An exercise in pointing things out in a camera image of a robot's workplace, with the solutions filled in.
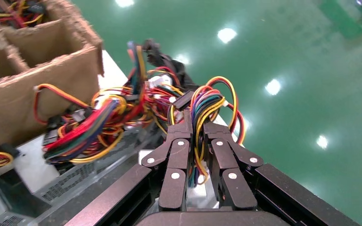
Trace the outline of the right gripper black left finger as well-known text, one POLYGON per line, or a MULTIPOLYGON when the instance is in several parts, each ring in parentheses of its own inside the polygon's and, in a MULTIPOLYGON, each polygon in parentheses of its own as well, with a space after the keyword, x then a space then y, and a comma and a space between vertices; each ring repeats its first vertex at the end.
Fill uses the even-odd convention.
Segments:
POLYGON ((191 163, 191 138, 193 135, 190 110, 184 110, 183 122, 168 128, 165 142, 153 151, 161 158, 155 161, 152 187, 157 190, 159 211, 184 211, 191 163))

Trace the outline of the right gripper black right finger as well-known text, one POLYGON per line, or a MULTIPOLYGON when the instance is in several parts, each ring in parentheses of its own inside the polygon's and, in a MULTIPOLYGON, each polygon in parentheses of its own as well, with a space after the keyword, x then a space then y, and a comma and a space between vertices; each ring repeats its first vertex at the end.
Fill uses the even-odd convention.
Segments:
POLYGON ((257 200, 243 174, 252 175, 264 164, 263 159, 237 144, 226 126, 207 122, 203 134, 208 148, 205 160, 219 207, 255 209, 257 200))

